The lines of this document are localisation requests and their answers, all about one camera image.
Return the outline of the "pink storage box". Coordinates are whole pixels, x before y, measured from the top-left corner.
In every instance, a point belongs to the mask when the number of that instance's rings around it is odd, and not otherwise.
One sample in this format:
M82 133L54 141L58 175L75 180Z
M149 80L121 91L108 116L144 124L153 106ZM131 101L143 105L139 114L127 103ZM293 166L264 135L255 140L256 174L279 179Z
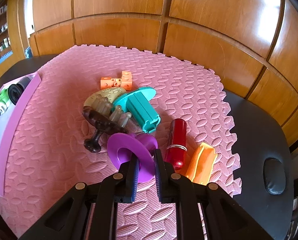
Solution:
M28 102L35 90L38 88L38 85L41 83L41 77L37 72L25 76L31 76L33 79L20 96L17 104L14 105L10 102L9 107L0 104L0 107L5 110L5 113L0 116L0 196L3 196L5 191L6 165L15 130ZM0 88L0 92L4 88L8 89L8 87L12 84L18 83L25 76L18 77L15 80L3 84Z

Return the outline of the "teal plastic shape block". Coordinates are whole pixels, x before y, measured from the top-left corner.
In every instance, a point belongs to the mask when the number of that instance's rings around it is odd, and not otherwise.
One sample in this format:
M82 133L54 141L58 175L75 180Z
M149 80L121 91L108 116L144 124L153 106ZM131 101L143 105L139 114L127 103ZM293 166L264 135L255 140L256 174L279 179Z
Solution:
M161 118L150 101L155 97L156 90L152 87L140 87L125 93L114 100L114 106L121 106L123 112L130 112L145 133L156 131Z

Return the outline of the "red lipstick tube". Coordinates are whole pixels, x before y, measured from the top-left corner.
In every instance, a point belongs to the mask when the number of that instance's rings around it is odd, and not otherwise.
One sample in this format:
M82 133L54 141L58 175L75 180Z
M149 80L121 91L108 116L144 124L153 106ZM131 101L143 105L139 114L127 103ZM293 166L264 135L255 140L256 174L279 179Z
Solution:
M187 124L183 119L174 119L170 124L170 134L164 161L170 163L175 170L180 170L185 164Z

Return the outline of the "purple plastic spool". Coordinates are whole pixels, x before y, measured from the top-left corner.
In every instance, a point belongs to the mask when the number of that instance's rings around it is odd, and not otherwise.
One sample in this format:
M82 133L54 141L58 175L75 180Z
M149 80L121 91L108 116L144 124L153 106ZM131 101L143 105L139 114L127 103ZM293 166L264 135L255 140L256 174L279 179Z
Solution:
M139 160L139 183L150 181L155 174L152 152L158 148L156 138L147 133L131 135L115 133L107 141L107 153L118 170L122 163L130 161L132 154Z

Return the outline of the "beige oval soap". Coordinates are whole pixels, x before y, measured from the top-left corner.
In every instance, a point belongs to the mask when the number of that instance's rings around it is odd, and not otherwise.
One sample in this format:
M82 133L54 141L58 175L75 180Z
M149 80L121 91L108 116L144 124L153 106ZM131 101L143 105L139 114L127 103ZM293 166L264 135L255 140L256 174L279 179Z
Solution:
M84 106L92 106L92 103L95 101L98 95L100 95L101 97L107 97L108 101L110 103L113 103L119 96L122 96L125 93L127 93L126 90L121 87L111 87L99 90L98 92L93 93L85 100Z

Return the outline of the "orange star-shaped block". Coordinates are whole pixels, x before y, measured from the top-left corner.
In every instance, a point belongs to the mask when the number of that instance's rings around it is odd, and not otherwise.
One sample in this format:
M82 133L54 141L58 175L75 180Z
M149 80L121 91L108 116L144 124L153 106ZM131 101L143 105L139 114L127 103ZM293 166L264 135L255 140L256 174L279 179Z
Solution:
M193 183L207 185L210 181L212 169L217 158L215 149L202 142L189 163L186 171L186 178L190 179Z

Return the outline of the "orange building block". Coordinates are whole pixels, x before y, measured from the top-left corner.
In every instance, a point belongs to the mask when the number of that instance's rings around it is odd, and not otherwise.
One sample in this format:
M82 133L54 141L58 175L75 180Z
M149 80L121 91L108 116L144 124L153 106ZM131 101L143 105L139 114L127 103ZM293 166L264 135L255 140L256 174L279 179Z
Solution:
M125 90L132 90L132 73L128 71L122 71L121 77L113 78L113 77L101 77L100 79L100 88L106 89L106 88L115 88L115 87L121 87Z

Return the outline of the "green plastic toy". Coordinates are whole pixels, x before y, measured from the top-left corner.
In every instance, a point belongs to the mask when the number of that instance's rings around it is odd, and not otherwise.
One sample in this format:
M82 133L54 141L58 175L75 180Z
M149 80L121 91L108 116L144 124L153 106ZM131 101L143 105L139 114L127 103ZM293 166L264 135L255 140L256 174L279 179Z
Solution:
M2 89L0 92L0 104L4 105L6 107L9 107L10 105L10 99L8 96L8 89Z

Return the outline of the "black cylindrical cap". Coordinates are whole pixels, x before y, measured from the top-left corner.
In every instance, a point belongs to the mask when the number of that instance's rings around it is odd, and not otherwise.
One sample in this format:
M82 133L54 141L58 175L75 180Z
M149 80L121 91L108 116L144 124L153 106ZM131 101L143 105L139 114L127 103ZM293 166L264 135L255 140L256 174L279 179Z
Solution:
M18 83L12 84L8 87L8 97L12 104L16 105L20 99L20 96L23 94L24 90L31 82L33 77L25 76Z

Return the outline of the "dark brown wooden massager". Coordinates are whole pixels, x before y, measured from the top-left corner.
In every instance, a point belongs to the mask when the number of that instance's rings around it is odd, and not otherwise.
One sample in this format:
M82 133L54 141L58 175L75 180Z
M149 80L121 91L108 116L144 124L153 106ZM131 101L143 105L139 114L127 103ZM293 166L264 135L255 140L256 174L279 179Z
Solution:
M83 107L83 116L89 124L94 126L94 135L84 140L84 147L92 153L101 150L99 139L103 134L128 133L126 125L132 117L130 112L123 112L121 106L113 106L107 97L98 95L92 106Z

